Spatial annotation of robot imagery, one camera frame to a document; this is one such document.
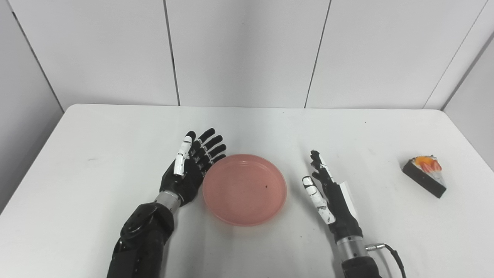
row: robotic arm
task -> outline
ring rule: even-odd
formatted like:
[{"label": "robotic arm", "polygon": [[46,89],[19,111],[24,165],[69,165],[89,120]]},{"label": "robotic arm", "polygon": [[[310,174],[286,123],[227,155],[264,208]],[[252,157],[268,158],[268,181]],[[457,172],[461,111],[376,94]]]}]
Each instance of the robotic arm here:
[{"label": "robotic arm", "polygon": [[159,278],[164,245],[174,226],[173,214],[197,195],[209,168],[225,157],[219,144],[222,136],[206,142],[215,133],[209,129],[199,136],[189,131],[176,159],[163,175],[154,202],[139,205],[124,223],[113,250],[107,278]]},{"label": "robotic arm", "polygon": [[312,150],[311,158],[311,165],[317,170],[312,173],[312,176],[321,182],[323,192],[329,202],[322,197],[311,177],[306,176],[302,179],[303,186],[334,235],[345,277],[380,278],[379,269],[368,251],[387,248],[397,261],[402,276],[405,278],[405,270],[396,250],[384,243],[364,245],[362,229],[355,217],[346,186],[334,182],[331,172],[318,151]]}]

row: white wall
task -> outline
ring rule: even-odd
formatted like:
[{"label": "white wall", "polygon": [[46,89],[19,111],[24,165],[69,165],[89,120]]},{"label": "white wall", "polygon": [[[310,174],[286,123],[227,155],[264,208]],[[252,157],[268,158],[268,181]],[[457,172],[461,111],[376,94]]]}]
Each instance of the white wall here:
[{"label": "white wall", "polygon": [[[62,106],[176,105],[163,0],[10,0]],[[488,0],[167,0],[182,105],[441,108]]]},{"label": "white wall", "polygon": [[492,41],[444,111],[487,164],[494,169],[494,43]]},{"label": "white wall", "polygon": [[163,0],[9,0],[64,109],[177,105]]},{"label": "white wall", "polygon": [[328,0],[167,0],[182,105],[305,103]]},{"label": "white wall", "polygon": [[0,212],[62,116],[5,0],[0,0]]},{"label": "white wall", "polygon": [[485,3],[332,1],[307,107],[422,108]]}]

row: pink plastic dish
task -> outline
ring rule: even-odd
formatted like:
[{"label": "pink plastic dish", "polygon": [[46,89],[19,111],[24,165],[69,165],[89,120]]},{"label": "pink plastic dish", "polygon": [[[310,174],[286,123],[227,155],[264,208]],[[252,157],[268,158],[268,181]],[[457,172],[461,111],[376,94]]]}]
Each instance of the pink plastic dish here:
[{"label": "pink plastic dish", "polygon": [[287,199],[287,185],[278,168],[251,154],[227,156],[207,172],[203,183],[206,206],[219,219],[236,226],[254,226],[273,218]]}]

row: black cable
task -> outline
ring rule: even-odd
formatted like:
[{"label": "black cable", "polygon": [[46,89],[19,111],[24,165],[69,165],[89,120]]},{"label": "black cable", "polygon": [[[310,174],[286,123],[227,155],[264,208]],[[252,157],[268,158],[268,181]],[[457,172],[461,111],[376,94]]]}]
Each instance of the black cable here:
[{"label": "black cable", "polygon": [[398,267],[400,268],[400,271],[402,273],[402,277],[407,278],[407,275],[405,274],[405,267],[403,266],[403,262],[400,259],[400,255],[398,255],[398,251],[391,248],[391,246],[389,246],[388,244],[385,244],[384,246],[386,247],[386,249],[389,250],[393,258],[395,258],[396,264],[398,264]]}]

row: white finger segment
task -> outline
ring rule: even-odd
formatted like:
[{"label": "white finger segment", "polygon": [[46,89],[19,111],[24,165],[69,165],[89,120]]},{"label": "white finger segment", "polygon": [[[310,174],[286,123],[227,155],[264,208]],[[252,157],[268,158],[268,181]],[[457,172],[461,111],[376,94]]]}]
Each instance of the white finger segment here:
[{"label": "white finger segment", "polygon": [[184,175],[184,163],[187,158],[189,158],[189,150],[192,146],[192,137],[186,136],[180,145],[177,157],[175,158],[175,167],[173,168],[173,173],[175,175]]},{"label": "white finger segment", "polygon": [[324,222],[326,224],[334,223],[336,221],[336,218],[329,210],[328,202],[326,201],[326,199],[323,198],[321,192],[319,192],[319,189],[317,189],[317,187],[314,185],[312,178],[304,177],[302,179],[302,182],[304,184],[305,190],[309,194],[312,203],[317,208],[317,212],[324,220]]}]

